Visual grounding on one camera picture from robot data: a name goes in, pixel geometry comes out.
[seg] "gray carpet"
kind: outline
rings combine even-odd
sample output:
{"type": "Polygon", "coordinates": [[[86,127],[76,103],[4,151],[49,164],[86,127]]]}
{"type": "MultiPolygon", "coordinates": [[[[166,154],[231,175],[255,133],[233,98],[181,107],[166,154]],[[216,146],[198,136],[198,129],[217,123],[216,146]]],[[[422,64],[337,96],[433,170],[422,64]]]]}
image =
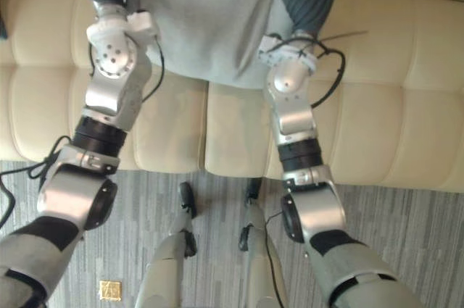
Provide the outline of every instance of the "gray carpet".
{"type": "MultiPolygon", "coordinates": [[[[2,170],[23,163],[1,163],[2,170]]],[[[17,196],[4,235],[34,218],[36,182],[24,175],[5,179],[17,196]]],[[[194,232],[199,253],[186,260],[183,307],[239,307],[242,253],[237,249],[245,179],[205,172],[168,175],[119,172],[120,190],[107,223],[77,248],[49,307],[133,307],[144,268],[178,210],[177,185],[196,190],[194,232]],[[123,282],[123,301],[100,302],[99,280],[123,282]]],[[[378,251],[428,308],[464,307],[464,194],[339,186],[352,236],[378,251]]],[[[265,214],[278,210],[280,182],[266,180],[260,196],[265,214]]],[[[5,201],[1,198],[1,210],[5,201]]],[[[324,307],[303,248],[270,223],[291,307],[324,307]]]]}

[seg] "gray fabric cover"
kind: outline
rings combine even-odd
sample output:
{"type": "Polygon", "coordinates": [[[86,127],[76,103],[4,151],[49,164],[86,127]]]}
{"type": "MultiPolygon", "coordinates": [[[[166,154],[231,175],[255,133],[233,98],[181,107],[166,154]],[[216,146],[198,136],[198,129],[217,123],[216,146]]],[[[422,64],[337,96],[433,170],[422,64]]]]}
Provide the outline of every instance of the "gray fabric cover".
{"type": "Polygon", "coordinates": [[[263,85],[268,68],[257,60],[262,35],[285,37],[291,30],[281,0],[141,0],[141,7],[160,28],[168,70],[241,88],[263,85]]]}

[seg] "leather couch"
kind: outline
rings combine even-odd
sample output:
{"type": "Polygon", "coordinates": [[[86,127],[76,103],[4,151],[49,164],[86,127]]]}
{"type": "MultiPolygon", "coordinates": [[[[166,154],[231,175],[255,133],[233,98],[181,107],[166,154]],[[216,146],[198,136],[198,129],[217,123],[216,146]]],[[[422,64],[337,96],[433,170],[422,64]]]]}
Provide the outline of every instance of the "leather couch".
{"type": "MultiPolygon", "coordinates": [[[[367,31],[331,41],[347,70],[315,110],[338,183],[464,190],[463,1],[336,0],[321,37],[367,31]]],[[[9,34],[0,41],[0,159],[41,160],[80,117],[94,9],[89,0],[0,0],[0,15],[9,34]]],[[[311,99],[337,63],[320,62],[311,99]]],[[[261,90],[189,76],[167,73],[121,168],[280,178],[261,90]]]]}

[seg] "metal bracket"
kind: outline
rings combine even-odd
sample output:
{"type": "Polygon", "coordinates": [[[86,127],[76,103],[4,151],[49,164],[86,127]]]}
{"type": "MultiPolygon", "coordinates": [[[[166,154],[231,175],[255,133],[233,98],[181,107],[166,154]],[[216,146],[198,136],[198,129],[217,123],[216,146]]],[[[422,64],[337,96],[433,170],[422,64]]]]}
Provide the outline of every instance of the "metal bracket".
{"type": "Polygon", "coordinates": [[[284,172],[283,180],[287,188],[293,186],[319,185],[320,183],[328,183],[335,187],[331,168],[328,165],[318,165],[307,169],[284,172]]]}
{"type": "Polygon", "coordinates": [[[96,152],[86,151],[71,144],[64,145],[58,155],[56,162],[50,167],[46,174],[46,182],[51,180],[57,170],[62,165],[73,165],[102,175],[114,174],[119,166],[120,159],[112,156],[97,154],[96,152]]]}
{"type": "Polygon", "coordinates": [[[149,12],[126,16],[125,9],[114,4],[96,4],[96,11],[98,22],[87,29],[95,70],[83,115],[129,131],[152,73],[146,48],[155,44],[159,30],[149,12]]]}
{"type": "Polygon", "coordinates": [[[306,191],[293,192],[287,202],[296,207],[305,243],[317,233],[346,228],[344,209],[334,185],[308,186],[306,191]]]}
{"type": "Polygon", "coordinates": [[[307,98],[309,77],[316,70],[317,58],[312,47],[284,44],[279,38],[264,36],[259,47],[259,58],[272,67],[268,74],[265,96],[278,124],[278,133],[290,136],[306,132],[307,138],[317,136],[316,124],[307,98]]]}
{"type": "Polygon", "coordinates": [[[82,230],[96,195],[107,181],[103,175],[82,174],[66,167],[42,186],[37,210],[41,215],[68,220],[82,230]]]}

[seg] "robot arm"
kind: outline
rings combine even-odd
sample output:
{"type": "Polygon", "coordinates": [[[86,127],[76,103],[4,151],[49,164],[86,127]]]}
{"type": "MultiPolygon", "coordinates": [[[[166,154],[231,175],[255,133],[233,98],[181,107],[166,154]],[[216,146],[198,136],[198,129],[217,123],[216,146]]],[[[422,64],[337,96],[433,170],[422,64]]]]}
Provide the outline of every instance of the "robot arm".
{"type": "Polygon", "coordinates": [[[94,4],[87,34],[95,68],[82,117],[46,174],[38,218],[0,242],[0,307],[44,306],[84,232],[111,212],[117,186],[107,176],[141,108],[157,29],[148,12],[128,15],[123,0],[94,4]]]}
{"type": "Polygon", "coordinates": [[[286,233],[304,244],[328,306],[422,307],[374,251],[347,234],[330,167],[323,164],[307,90],[317,62],[311,41],[333,0],[283,1],[294,34],[288,42],[265,36],[260,58],[271,66],[265,97],[288,192],[281,200],[286,233]]]}

